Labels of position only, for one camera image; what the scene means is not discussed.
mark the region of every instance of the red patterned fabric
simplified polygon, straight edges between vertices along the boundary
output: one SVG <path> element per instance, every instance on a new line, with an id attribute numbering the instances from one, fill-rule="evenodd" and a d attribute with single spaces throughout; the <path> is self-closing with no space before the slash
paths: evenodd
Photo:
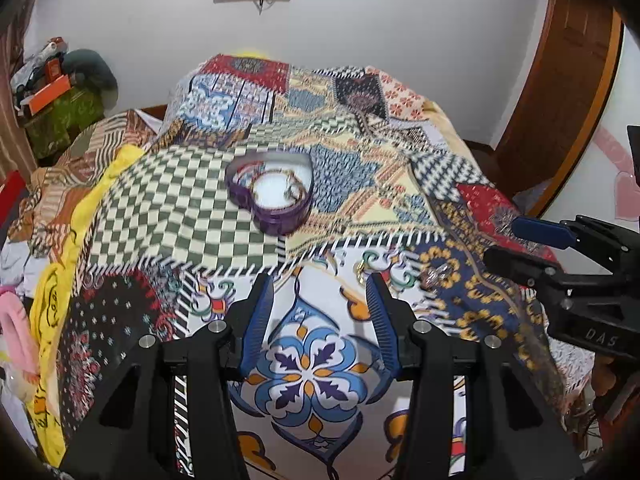
<path id="1" fill-rule="evenodd" d="M 494 238 L 497 244 L 556 262 L 549 247 L 522 240 L 513 234 L 511 221 L 520 216 L 520 212 L 500 191 L 479 184 L 458 184 L 458 190 L 478 222 L 478 228 Z"/>
<path id="2" fill-rule="evenodd" d="M 287 91 L 289 65 L 257 57 L 218 54 L 207 61 L 200 73 L 231 74 L 284 94 Z"/>
<path id="3" fill-rule="evenodd" d="M 0 190 L 0 224 L 4 222 L 7 215 L 14 206 L 14 202 L 25 187 L 24 180 L 17 171 L 12 171 L 6 178 L 4 187 Z"/>

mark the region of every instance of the green and white checkered pattern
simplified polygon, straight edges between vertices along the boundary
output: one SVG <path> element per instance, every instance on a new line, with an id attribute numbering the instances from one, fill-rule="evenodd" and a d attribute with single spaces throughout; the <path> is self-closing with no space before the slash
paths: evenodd
<path id="1" fill-rule="evenodd" d="M 226 165 L 248 150 L 171 146 L 140 158 L 102 202 L 89 264 L 166 256 L 225 269 L 276 265 L 284 240 L 261 233 L 226 193 Z"/>
<path id="2" fill-rule="evenodd" d="M 249 135 L 240 144 L 251 142 L 278 142 L 293 137 L 303 130 L 320 131 L 326 135 L 340 135 L 343 132 L 360 132 L 358 120 L 354 114 L 345 113 L 320 119 L 280 120 L 277 123 L 252 124 Z"/>

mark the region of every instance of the white wall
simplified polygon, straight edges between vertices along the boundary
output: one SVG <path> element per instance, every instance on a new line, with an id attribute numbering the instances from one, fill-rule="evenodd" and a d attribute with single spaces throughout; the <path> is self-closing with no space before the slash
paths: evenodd
<path id="1" fill-rule="evenodd" d="M 600 125 L 609 130 L 630 155 L 626 133 L 629 124 L 640 124 L 640 43 L 625 29 L 618 71 Z M 581 214 L 638 231 L 638 222 L 614 217 L 614 179 L 617 174 L 618 169 L 592 140 L 544 218 L 557 222 Z M 556 255 L 569 272 L 603 271 L 599 265 L 573 250 L 557 251 Z"/>
<path id="2" fill-rule="evenodd" d="M 548 2 L 549 0 L 538 0 L 536 13 L 533 17 L 533 26 L 531 27 L 531 32 L 529 33 L 527 49 L 525 51 L 524 60 L 522 61 L 522 65 L 520 67 L 520 72 L 518 73 L 516 81 L 513 84 L 513 88 L 511 88 L 507 104 L 504 107 L 504 111 L 502 112 L 500 120 L 498 120 L 498 124 L 495 127 L 493 135 L 491 136 L 491 141 L 489 142 L 489 145 L 493 149 L 498 146 L 498 143 L 500 142 L 504 131 L 507 129 L 507 125 L 511 120 L 513 111 L 516 109 L 516 105 L 520 100 L 520 95 L 522 94 L 524 85 L 527 82 L 527 78 L 529 77 L 529 71 L 531 70 L 531 65 L 533 64 L 533 59 L 536 57 L 538 44 L 540 43 L 542 28 L 545 26 L 546 7 L 548 5 Z"/>
<path id="3" fill-rule="evenodd" d="M 165 103 L 218 52 L 252 48 L 310 68 L 372 64 L 437 101 L 462 137 L 489 143 L 538 3 L 290 0 L 260 15 L 251 0 L 37 0 L 26 46 L 63 36 L 71 49 L 100 52 L 120 85 L 114 111 Z"/>

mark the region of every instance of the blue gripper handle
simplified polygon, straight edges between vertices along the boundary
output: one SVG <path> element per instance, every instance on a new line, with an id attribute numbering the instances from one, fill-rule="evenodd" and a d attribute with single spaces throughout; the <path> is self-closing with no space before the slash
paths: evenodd
<path id="1" fill-rule="evenodd" d="M 566 225 L 518 216 L 511 222 L 511 231 L 518 238 L 545 244 L 556 249 L 574 247 L 576 236 Z"/>

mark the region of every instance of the patchwork quilt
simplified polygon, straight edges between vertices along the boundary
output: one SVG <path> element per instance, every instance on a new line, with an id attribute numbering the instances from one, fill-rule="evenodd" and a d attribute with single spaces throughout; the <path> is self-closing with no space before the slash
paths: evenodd
<path id="1" fill-rule="evenodd" d="M 553 256 L 513 235 L 518 212 L 436 103 L 372 67 L 231 56 L 201 65 L 175 99 L 164 134 L 111 187 L 84 240 L 58 348 L 67 443 L 140 336 L 182 338 L 223 318 L 263 270 L 276 293 L 260 359 L 229 384 L 252 478 L 391 478 L 412 386 L 383 365 L 365 300 L 372 272 L 450 336 L 497 335 L 562 409 L 569 381 L 540 304 L 482 264 L 496 243 Z M 268 150 L 313 163 L 311 214 L 287 237 L 258 231 L 223 185 L 235 156 Z M 452 473 L 466 420 L 464 378 L 454 385 Z M 176 460 L 193 474 L 184 378 L 175 400 Z"/>
<path id="2" fill-rule="evenodd" d="M 31 194 L 20 204 L 10 242 L 28 241 L 31 254 L 59 261 L 76 205 L 100 180 L 125 144 L 144 146 L 155 133 L 134 110 L 89 126 L 55 166 L 31 175 Z"/>

